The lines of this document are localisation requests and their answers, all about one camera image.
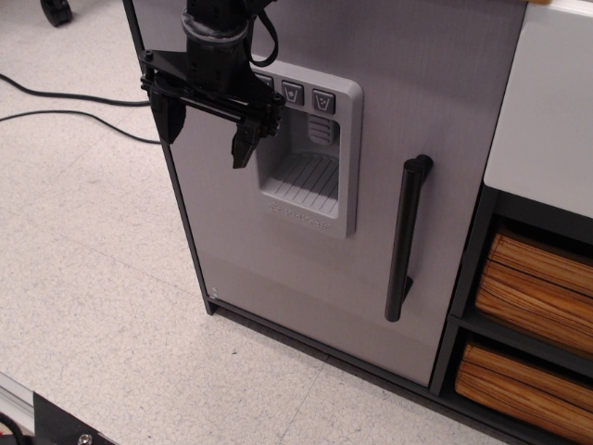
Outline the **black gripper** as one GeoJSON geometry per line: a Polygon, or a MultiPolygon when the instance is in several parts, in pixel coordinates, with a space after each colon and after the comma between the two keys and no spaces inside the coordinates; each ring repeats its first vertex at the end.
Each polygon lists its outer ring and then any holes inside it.
{"type": "Polygon", "coordinates": [[[143,50],[142,87],[148,92],[158,136],[173,143],[186,108],[236,123],[233,168],[244,168],[261,138],[277,134],[284,97],[251,69],[243,44],[205,48],[189,43],[184,52],[143,50]]]}

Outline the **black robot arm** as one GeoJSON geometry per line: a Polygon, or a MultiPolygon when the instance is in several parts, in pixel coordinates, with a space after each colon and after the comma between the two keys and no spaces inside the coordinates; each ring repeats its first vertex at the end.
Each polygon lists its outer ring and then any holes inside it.
{"type": "Polygon", "coordinates": [[[279,52],[274,48],[263,60],[252,56],[255,21],[272,39],[278,37],[267,6],[266,1],[190,1],[182,13],[185,50],[140,53],[142,87],[162,143],[175,141],[189,107],[235,123],[236,169],[247,165],[260,139],[277,134],[284,97],[252,70],[269,66],[279,52]]]}

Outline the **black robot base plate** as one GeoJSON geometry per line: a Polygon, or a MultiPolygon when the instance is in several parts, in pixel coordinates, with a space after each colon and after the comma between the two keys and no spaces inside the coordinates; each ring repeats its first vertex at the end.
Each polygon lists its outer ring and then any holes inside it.
{"type": "Polygon", "coordinates": [[[53,402],[1,374],[2,444],[116,444],[53,402]]]}

